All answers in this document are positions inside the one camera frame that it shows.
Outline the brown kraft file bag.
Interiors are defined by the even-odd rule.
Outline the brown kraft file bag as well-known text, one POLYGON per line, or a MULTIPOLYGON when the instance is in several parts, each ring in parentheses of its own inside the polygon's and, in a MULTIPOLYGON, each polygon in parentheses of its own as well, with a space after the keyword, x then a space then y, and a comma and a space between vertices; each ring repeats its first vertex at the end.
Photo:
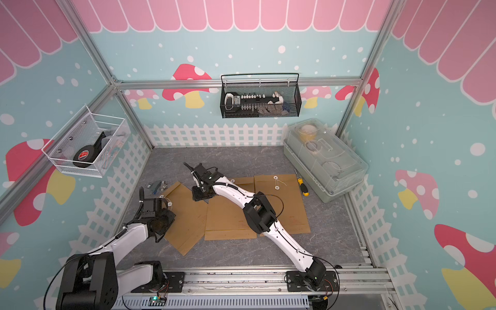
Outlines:
POLYGON ((311 232, 297 177, 294 174, 254 177, 257 192, 263 192, 278 215, 278 220, 291 235, 311 232))
POLYGON ((204 238, 206 241, 256 239, 242 208, 224 198, 209 200, 204 238))
POLYGON ((172 202, 176 215, 165 239, 185 256, 204 237, 208 204, 194 201, 191 190, 180 182, 170 186, 164 196, 172 202))

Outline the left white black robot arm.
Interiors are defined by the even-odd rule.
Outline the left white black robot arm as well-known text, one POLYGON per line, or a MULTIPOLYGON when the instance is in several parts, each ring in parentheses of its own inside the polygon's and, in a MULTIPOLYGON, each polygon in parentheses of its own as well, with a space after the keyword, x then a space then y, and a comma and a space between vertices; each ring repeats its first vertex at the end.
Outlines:
POLYGON ((57 272, 61 276, 57 309, 112 309, 116 301, 136 288, 165 293, 170 285, 159 261, 144 261, 125 271, 118 264, 149 238, 164 239, 175 221, 172 201, 146 198, 139 190, 139 208, 121 231, 101 246, 83 254, 74 254, 57 272))

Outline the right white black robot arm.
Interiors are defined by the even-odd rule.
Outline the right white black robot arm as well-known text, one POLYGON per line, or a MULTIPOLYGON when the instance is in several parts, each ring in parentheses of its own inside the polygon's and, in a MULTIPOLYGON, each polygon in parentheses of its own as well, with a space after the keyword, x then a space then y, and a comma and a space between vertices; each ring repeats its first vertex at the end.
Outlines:
POLYGON ((317 291, 322 286, 328 285, 334 291, 339 290, 339 274, 335 271, 335 279, 328 279, 330 272, 327 271, 327 267, 331 263, 306 251, 287 232, 266 194, 246 191, 218 170, 211 172, 202 164, 196 167, 191 167, 187 163, 184 165, 190 170, 196 184, 192 188, 194 201, 210 200, 215 196, 228 199, 243 211, 248 226, 256 234, 267 236, 286 254, 308 289, 317 291))

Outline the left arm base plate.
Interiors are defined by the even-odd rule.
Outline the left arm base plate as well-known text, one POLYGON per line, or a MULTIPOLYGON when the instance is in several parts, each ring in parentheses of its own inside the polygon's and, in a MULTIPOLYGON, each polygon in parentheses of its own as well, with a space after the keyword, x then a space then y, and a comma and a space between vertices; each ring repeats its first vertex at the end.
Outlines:
POLYGON ((151 284, 141 285, 132 290, 132 293, 181 293, 185 282, 184 272, 164 272, 151 284))

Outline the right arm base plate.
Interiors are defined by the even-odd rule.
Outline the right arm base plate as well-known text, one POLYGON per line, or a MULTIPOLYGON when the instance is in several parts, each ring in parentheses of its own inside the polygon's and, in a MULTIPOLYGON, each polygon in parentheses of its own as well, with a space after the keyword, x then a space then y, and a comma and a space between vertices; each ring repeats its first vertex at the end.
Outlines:
POLYGON ((287 271, 284 282, 289 292, 314 291, 321 293, 336 293, 339 290, 337 274, 334 271, 326 271, 318 284, 313 287, 299 271, 287 271))

